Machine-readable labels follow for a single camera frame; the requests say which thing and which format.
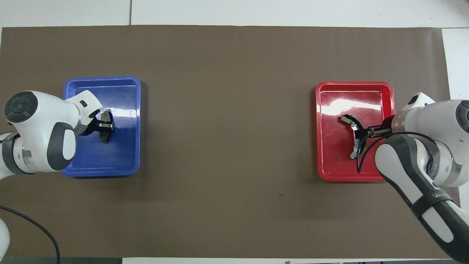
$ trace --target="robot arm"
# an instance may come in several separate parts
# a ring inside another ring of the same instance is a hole
[[[75,136],[102,109],[90,91],[67,100],[35,91],[14,95],[4,115],[18,132],[0,134],[0,179],[65,169],[75,156]]]
[[[438,186],[460,186],[468,181],[469,101],[435,103],[418,93],[393,118],[396,134],[376,151],[375,163],[383,178],[401,195],[438,245],[453,259],[469,262],[469,215]]]

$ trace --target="brown mat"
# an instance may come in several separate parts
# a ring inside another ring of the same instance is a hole
[[[386,81],[397,109],[418,91],[448,99],[440,29],[3,29],[3,102],[110,75],[142,81],[137,174],[0,182],[0,203],[48,228],[64,256],[447,257],[390,185],[318,176],[310,103],[327,80]],[[54,256],[36,227],[0,217],[8,256]]]

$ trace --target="black joint cap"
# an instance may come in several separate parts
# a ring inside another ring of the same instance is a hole
[[[469,133],[469,100],[463,100],[456,107],[456,120],[459,126]]]
[[[38,109],[38,99],[32,92],[21,92],[13,95],[3,109],[5,118],[12,123],[28,120]]]
[[[417,101],[417,98],[418,98],[418,95],[414,95],[407,104],[410,105],[410,104],[415,103]]]

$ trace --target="red tray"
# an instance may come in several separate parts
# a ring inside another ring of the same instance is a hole
[[[375,166],[376,147],[368,152],[362,172],[356,172],[353,131],[340,120],[354,115],[365,127],[394,115],[394,91],[385,82],[323,82],[316,87],[318,170],[328,181],[383,181]],[[371,144],[376,139],[368,140]]]

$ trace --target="gray band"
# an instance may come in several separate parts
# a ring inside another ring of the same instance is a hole
[[[6,167],[14,174],[24,175],[24,174],[33,174],[33,173],[26,173],[15,163],[13,157],[13,145],[15,143],[15,139],[19,138],[20,134],[18,132],[13,132],[9,134],[6,138],[2,140],[1,146],[1,153],[3,157],[3,162],[5,163]]]

